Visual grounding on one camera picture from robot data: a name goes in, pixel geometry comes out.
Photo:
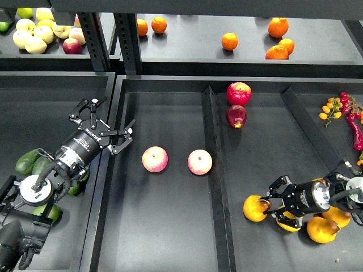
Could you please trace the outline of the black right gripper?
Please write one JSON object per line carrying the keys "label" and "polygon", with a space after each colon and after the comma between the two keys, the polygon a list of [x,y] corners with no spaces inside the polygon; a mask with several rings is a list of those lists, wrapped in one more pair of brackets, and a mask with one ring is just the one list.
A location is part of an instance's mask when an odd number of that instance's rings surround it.
{"label": "black right gripper", "polygon": [[320,181],[310,181],[295,185],[289,176],[277,178],[269,186],[266,196],[258,202],[281,199],[282,206],[276,210],[268,210],[281,228],[301,228],[302,218],[296,215],[315,214],[326,211],[326,186]]}

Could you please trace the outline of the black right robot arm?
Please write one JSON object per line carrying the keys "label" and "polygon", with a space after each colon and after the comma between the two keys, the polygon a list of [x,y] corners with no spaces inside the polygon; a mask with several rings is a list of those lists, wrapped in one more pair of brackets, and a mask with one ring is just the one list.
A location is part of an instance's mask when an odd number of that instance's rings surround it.
{"label": "black right robot arm", "polygon": [[279,223],[298,229],[306,215],[327,212],[336,207],[351,214],[353,221],[362,226],[362,173],[348,161],[342,161],[350,176],[339,172],[309,182],[294,184],[289,176],[280,176],[269,186],[267,195],[260,201],[280,199],[282,208],[267,210]]}

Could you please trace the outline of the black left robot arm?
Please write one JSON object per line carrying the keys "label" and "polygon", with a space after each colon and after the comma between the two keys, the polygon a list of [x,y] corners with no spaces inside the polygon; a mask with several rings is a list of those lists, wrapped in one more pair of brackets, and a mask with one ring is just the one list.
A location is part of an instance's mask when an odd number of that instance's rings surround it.
{"label": "black left robot arm", "polygon": [[54,219],[49,214],[61,198],[87,175],[90,163],[104,150],[119,154],[132,142],[132,126],[112,129],[97,117],[103,100],[83,99],[69,114],[77,129],[59,151],[42,148],[23,158],[24,179],[11,175],[1,187],[1,271],[24,270],[39,254]]}

